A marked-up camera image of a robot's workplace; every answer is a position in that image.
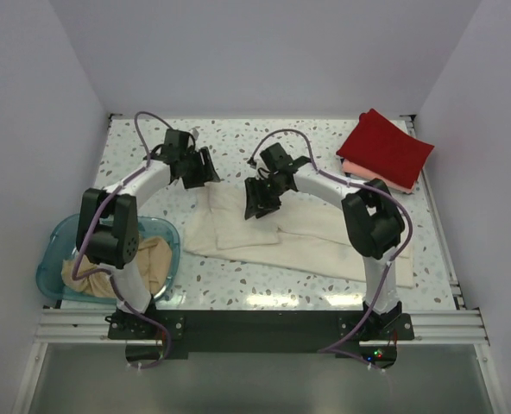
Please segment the cream white t-shirt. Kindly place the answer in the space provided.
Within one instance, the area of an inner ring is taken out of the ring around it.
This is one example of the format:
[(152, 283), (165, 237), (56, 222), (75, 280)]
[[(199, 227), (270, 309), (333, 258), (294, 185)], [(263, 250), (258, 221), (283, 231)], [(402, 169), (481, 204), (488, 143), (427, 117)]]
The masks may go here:
[(244, 218), (245, 191), (211, 184), (197, 191), (197, 207), (183, 248), (224, 260), (283, 267), (364, 282), (363, 257), (351, 246), (340, 209), (288, 193), (281, 208), (261, 219)]

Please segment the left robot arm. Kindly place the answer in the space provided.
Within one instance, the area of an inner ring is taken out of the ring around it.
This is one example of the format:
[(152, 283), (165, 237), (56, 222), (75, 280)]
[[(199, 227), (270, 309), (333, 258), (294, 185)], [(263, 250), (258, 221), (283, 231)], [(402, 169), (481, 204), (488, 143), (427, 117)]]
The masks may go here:
[(208, 147), (197, 147), (199, 132), (169, 129), (164, 142), (149, 150), (143, 162), (126, 177), (103, 188), (90, 188), (82, 196), (76, 234), (77, 259), (87, 258), (103, 273), (117, 297), (117, 308), (131, 313), (127, 326), (139, 338), (149, 338), (158, 317), (147, 310), (152, 294), (144, 285), (136, 256), (139, 248), (138, 210), (161, 189), (180, 181), (187, 189), (218, 182)]

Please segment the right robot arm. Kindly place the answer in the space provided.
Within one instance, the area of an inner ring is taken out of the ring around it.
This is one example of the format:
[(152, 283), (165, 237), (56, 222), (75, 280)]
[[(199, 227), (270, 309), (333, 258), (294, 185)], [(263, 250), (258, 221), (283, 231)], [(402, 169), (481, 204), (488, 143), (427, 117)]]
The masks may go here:
[(313, 159), (294, 159), (280, 144), (262, 152), (263, 172), (244, 180), (244, 218), (259, 219), (281, 207), (281, 196), (296, 191), (314, 196), (339, 208), (344, 217), (350, 245), (363, 257), (367, 285), (363, 300), (363, 327), (366, 333), (382, 339), (394, 329), (402, 305), (396, 286), (395, 262), (410, 232), (406, 211), (379, 179), (359, 183), (328, 173)]

